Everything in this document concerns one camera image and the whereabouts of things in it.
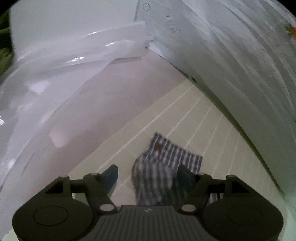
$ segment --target striped fabric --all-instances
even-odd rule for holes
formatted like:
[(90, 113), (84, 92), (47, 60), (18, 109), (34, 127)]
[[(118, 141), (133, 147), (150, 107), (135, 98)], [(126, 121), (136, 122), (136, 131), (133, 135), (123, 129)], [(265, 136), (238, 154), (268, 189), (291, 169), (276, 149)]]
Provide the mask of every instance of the striped fabric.
[(195, 155), (159, 133), (155, 133), (150, 145), (135, 161), (132, 180), (136, 190), (137, 205), (177, 205), (186, 198), (185, 190), (177, 181), (180, 164), (197, 174), (202, 156)]

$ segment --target brown button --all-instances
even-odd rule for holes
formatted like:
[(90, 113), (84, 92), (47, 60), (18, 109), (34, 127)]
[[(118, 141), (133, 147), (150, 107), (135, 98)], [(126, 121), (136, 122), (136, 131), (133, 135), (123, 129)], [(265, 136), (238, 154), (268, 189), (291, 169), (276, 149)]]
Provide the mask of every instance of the brown button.
[(154, 149), (161, 151), (163, 149), (163, 144), (156, 143), (155, 146), (154, 146)]

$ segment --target silver screw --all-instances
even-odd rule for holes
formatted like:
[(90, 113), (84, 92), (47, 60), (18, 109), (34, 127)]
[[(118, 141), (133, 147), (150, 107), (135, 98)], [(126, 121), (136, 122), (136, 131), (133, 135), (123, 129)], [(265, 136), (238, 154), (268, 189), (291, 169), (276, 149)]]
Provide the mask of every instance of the silver screw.
[(110, 211), (112, 211), (112, 210), (114, 209), (114, 206), (113, 206), (112, 204), (108, 204), (108, 203), (106, 203), (106, 204), (102, 204), (102, 205), (100, 206), (100, 209), (101, 209), (102, 211), (104, 211), (104, 212), (110, 212)]
[(149, 10), (151, 9), (151, 6), (150, 6), (148, 3), (145, 3), (145, 4), (143, 5), (143, 9), (144, 9), (145, 11), (149, 11)]
[(196, 210), (196, 207), (192, 204), (185, 204), (181, 207), (181, 209), (184, 211), (184, 212), (194, 212)]

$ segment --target tiled floor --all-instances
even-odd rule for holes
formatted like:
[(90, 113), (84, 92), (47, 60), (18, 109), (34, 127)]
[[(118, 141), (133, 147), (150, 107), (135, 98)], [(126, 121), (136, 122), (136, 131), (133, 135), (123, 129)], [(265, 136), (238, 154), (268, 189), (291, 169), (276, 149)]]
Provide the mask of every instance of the tiled floor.
[(101, 173), (111, 164), (116, 164), (119, 177), (111, 199), (117, 206), (135, 204), (131, 168), (154, 132), (160, 132), (181, 147), (201, 154), (201, 172), (218, 179), (225, 179), (228, 174), (238, 176), (277, 206), (287, 219), (286, 204), (251, 147), (189, 80), (126, 123), (71, 171), (70, 178), (82, 178), (90, 172)]

